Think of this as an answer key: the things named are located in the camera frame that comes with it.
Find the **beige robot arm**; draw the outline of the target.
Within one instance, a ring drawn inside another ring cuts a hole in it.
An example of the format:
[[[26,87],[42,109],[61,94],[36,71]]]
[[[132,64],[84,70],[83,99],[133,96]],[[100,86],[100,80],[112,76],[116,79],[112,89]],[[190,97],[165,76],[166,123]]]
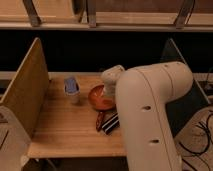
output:
[[[101,75],[104,94],[115,98],[129,171],[182,171],[166,114],[166,104],[186,95],[193,84],[189,67],[178,61]]]

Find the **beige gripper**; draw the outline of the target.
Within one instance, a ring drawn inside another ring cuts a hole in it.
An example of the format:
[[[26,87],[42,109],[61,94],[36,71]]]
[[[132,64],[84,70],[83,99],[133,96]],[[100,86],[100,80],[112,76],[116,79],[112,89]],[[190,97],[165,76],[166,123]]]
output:
[[[125,68],[122,65],[115,65],[101,74],[101,80],[103,81],[104,88],[103,93],[107,97],[115,96],[115,87],[117,80],[120,75],[125,71]]]

